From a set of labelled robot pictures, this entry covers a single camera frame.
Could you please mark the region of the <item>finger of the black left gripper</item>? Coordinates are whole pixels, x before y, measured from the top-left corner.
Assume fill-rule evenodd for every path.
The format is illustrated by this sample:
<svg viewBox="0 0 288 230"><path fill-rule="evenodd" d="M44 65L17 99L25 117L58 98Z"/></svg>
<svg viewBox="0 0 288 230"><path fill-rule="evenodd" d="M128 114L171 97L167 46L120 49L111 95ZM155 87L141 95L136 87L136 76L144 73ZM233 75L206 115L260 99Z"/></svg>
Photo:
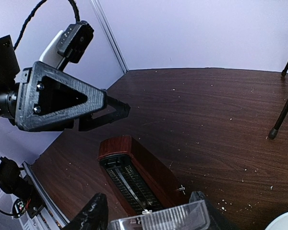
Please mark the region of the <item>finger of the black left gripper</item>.
<svg viewBox="0 0 288 230"><path fill-rule="evenodd" d="M62 131L105 107L105 90L37 61L22 71L14 120L22 131Z"/></svg>
<svg viewBox="0 0 288 230"><path fill-rule="evenodd" d="M113 97L106 96L105 107L79 118L79 131L90 131L95 128L127 118L131 107Z"/></svg>

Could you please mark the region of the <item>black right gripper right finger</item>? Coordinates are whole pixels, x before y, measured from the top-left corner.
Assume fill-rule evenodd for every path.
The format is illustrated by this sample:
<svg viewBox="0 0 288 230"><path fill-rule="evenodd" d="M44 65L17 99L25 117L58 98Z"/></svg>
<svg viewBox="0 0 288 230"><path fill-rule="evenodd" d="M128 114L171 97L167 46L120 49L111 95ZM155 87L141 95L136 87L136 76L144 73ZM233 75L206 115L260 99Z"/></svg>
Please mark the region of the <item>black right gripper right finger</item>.
<svg viewBox="0 0 288 230"><path fill-rule="evenodd" d="M208 217L208 230L229 230L230 222L225 218L220 210L215 208L208 198L201 191L193 191L189 202L202 201L204 205L204 214Z"/></svg>

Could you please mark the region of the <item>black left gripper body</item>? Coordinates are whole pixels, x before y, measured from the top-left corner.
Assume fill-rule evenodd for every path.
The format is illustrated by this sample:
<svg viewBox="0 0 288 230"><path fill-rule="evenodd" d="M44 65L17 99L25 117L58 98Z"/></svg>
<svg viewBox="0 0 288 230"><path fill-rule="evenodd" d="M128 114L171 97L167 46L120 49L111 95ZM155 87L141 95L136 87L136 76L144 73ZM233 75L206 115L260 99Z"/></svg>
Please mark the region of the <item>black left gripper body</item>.
<svg viewBox="0 0 288 230"><path fill-rule="evenodd" d="M0 116L15 119L18 88L0 92Z"/></svg>

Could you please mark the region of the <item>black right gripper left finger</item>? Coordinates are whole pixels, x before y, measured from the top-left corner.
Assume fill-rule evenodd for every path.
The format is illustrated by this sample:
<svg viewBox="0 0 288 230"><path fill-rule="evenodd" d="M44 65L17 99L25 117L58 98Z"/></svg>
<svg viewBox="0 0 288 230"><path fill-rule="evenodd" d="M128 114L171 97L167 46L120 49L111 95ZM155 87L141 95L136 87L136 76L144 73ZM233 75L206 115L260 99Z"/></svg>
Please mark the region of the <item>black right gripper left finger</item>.
<svg viewBox="0 0 288 230"><path fill-rule="evenodd" d="M96 193L63 230L106 230L108 201L103 193Z"/></svg>

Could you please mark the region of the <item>clear plastic metronome cover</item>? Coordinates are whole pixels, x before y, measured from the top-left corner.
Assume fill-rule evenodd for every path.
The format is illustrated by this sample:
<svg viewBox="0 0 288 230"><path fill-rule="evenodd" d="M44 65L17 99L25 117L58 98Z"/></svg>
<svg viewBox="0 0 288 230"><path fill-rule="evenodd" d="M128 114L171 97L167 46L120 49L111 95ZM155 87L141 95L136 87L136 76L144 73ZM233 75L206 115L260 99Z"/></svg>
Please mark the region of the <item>clear plastic metronome cover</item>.
<svg viewBox="0 0 288 230"><path fill-rule="evenodd" d="M128 218L113 220L109 230L207 230L202 201Z"/></svg>

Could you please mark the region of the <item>red wooden metronome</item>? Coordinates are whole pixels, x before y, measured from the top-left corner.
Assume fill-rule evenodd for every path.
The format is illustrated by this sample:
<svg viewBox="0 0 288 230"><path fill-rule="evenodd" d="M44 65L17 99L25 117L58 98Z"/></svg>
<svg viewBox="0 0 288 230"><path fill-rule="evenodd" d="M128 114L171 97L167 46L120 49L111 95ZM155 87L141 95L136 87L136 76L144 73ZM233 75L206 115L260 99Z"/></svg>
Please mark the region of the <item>red wooden metronome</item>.
<svg viewBox="0 0 288 230"><path fill-rule="evenodd" d="M102 141L97 159L129 216L187 203L184 187L173 172L129 135Z"/></svg>

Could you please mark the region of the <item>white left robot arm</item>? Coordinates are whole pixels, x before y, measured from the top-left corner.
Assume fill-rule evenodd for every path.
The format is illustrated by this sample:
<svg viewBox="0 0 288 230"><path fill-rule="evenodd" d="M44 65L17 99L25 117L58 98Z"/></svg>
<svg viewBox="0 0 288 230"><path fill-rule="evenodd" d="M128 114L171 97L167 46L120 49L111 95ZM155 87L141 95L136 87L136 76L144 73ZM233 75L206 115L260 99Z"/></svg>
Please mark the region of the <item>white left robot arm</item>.
<svg viewBox="0 0 288 230"><path fill-rule="evenodd" d="M130 106L105 90L83 82L58 67L37 61L22 70L22 80L12 40L9 35L0 38L0 117L26 132L63 131L79 121L79 131L126 118Z"/></svg>

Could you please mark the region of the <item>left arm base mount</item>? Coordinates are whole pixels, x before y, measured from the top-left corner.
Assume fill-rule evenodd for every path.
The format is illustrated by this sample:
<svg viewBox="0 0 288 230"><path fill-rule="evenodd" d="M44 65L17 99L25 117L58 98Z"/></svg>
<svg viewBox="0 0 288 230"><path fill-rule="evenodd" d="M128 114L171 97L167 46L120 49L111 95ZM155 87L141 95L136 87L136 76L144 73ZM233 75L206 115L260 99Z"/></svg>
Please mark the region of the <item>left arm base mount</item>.
<svg viewBox="0 0 288 230"><path fill-rule="evenodd" d="M25 213L33 218L45 207L45 202L29 176L25 178L20 176L22 170L24 167L19 167L15 161L0 157L0 189L6 194L17 197L11 213L1 209L0 213L17 219Z"/></svg>

